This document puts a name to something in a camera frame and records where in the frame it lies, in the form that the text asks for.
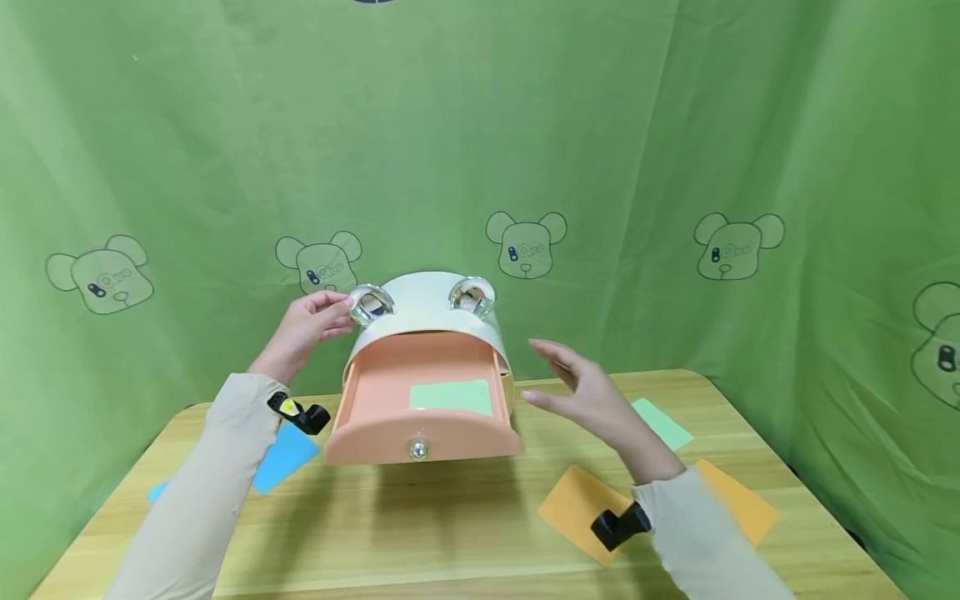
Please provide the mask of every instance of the person's left hand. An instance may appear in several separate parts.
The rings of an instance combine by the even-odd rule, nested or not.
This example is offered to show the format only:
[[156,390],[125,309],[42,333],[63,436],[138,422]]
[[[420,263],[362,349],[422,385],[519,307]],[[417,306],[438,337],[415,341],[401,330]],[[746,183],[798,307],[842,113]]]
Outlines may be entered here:
[[269,375],[289,387],[317,344],[350,333],[349,310],[349,296],[339,292],[323,290],[294,300],[247,372]]

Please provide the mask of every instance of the bear face print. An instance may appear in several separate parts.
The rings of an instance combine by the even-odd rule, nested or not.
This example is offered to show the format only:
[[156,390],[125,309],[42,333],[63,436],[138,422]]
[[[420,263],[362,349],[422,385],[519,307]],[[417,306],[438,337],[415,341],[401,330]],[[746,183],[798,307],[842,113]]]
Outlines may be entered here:
[[349,231],[339,231],[329,244],[306,246],[292,237],[276,242],[276,259],[288,269],[300,272],[304,294],[331,290],[348,294],[357,285],[350,263],[360,258],[360,240]]
[[499,265],[517,279],[536,279],[553,268],[550,246],[566,236],[566,219],[550,212],[537,223],[517,223],[505,212],[494,212],[487,220],[487,238],[500,244]]
[[697,271],[707,279],[746,279],[759,267],[760,250],[776,248],[783,241],[783,221],[766,214],[752,223],[728,223],[714,212],[700,220],[693,237],[707,249]]
[[114,235],[98,250],[71,256],[47,258],[47,278],[63,292],[79,290],[84,304],[97,315],[110,315],[130,308],[154,294],[154,285],[139,267],[147,253],[127,235]]
[[937,399],[960,410],[960,285],[926,286],[914,300],[913,314],[930,332],[913,354],[913,374]]

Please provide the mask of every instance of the finger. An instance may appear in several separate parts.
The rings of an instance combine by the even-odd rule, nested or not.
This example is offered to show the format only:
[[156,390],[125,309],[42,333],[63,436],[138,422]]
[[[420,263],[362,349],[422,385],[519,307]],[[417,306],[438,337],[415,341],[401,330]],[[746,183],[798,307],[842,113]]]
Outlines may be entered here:
[[320,334],[320,341],[339,338],[342,335],[349,334],[351,331],[353,331],[352,327],[331,327]]
[[562,368],[573,373],[574,376],[579,377],[589,364],[589,360],[563,344],[547,342],[546,340],[528,340],[528,343],[541,357],[550,362],[558,363]]
[[540,390],[524,390],[521,396],[527,402],[548,413],[570,418],[570,396],[557,396]]
[[313,317],[310,317],[311,324],[316,327],[318,331],[323,331],[333,325],[338,319],[344,317],[349,310],[349,299],[338,301],[334,304],[330,304],[327,308],[320,311]]
[[337,320],[326,326],[327,329],[337,327],[350,327],[353,325],[353,319],[350,316],[337,317]]
[[341,292],[321,290],[319,292],[314,292],[313,294],[304,296],[303,298],[297,300],[297,303],[302,304],[302,306],[310,312],[316,313],[327,308],[334,302],[342,302],[347,298],[349,298],[349,296]]
[[566,384],[566,387],[570,388],[571,391],[577,389],[577,377],[572,372],[568,371],[563,365],[550,361],[547,363],[550,367],[550,371],[557,374],[563,383]]

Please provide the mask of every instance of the green backdrop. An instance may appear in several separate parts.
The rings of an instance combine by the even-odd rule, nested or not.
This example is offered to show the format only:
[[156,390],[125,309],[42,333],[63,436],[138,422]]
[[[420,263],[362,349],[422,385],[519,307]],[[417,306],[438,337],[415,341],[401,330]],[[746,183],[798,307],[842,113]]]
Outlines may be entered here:
[[520,378],[529,336],[708,376],[952,596],[958,31],[946,0],[0,0],[0,596],[303,289],[437,268],[492,281]]

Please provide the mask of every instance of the hand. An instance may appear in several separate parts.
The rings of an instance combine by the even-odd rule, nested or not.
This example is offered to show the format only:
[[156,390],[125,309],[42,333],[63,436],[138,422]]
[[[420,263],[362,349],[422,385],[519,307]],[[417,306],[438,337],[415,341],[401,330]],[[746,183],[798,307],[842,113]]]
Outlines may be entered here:
[[637,430],[646,424],[600,365],[555,342],[530,340],[530,346],[573,396],[528,390],[522,394],[525,400],[572,420],[614,449],[635,438]]
[[247,372],[269,375],[289,387],[317,344],[350,333],[349,310],[349,296],[338,292],[324,290],[294,300]]
[[530,346],[546,359],[573,395],[527,390],[524,399],[572,420],[606,442],[620,455],[638,485],[673,479],[685,471],[684,463],[627,402],[600,365],[554,342],[530,340]]

